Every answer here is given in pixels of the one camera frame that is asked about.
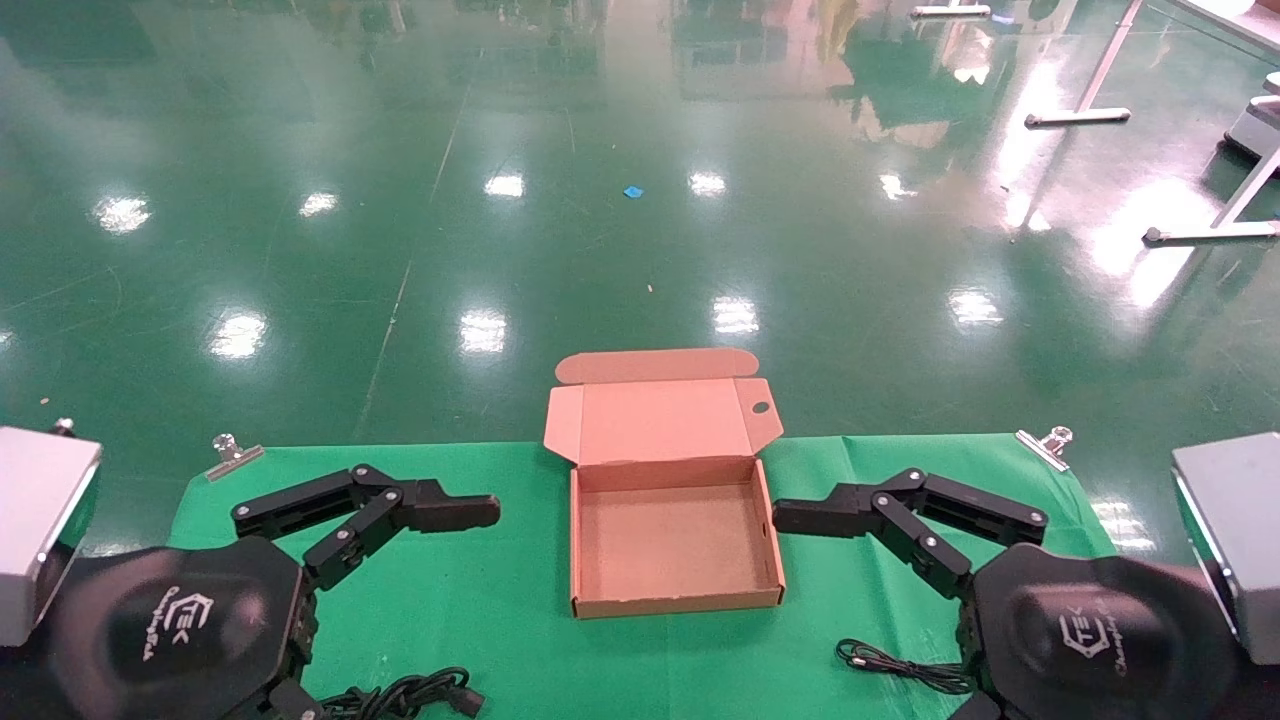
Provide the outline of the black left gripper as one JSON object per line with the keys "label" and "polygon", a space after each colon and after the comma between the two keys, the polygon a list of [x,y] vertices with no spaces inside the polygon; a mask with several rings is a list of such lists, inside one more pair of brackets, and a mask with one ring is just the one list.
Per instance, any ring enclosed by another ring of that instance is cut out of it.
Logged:
{"label": "black left gripper", "polygon": [[323,719],[314,611],[274,543],[91,559],[45,619],[49,719]]}

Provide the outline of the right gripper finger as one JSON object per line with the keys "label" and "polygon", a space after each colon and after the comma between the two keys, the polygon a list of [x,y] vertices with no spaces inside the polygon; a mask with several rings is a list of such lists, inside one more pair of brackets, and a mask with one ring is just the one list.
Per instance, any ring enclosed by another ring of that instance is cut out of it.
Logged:
{"label": "right gripper finger", "polygon": [[870,536],[946,600],[961,598],[970,589],[973,564],[931,523],[1011,547],[1042,544],[1048,520],[1043,510],[918,468],[878,484],[838,483],[823,500],[773,503],[777,532],[845,539]]}

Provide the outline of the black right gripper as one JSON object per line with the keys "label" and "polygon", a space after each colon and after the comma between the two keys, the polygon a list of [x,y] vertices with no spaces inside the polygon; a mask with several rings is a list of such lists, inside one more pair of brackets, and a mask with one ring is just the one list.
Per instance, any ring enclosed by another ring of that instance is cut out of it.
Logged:
{"label": "black right gripper", "polygon": [[1263,669],[1204,574],[1016,544],[963,596],[973,694],[948,720],[1260,719]]}

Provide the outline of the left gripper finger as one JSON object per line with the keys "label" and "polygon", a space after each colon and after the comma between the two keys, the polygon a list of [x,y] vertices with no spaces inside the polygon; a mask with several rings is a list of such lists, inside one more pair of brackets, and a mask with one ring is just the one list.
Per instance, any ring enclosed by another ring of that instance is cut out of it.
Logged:
{"label": "left gripper finger", "polygon": [[337,520],[302,561],[308,584],[330,591],[401,530],[493,527],[500,520],[500,501],[494,495],[452,496],[436,479],[397,480],[360,464],[238,503],[232,519],[239,538],[270,541]]}

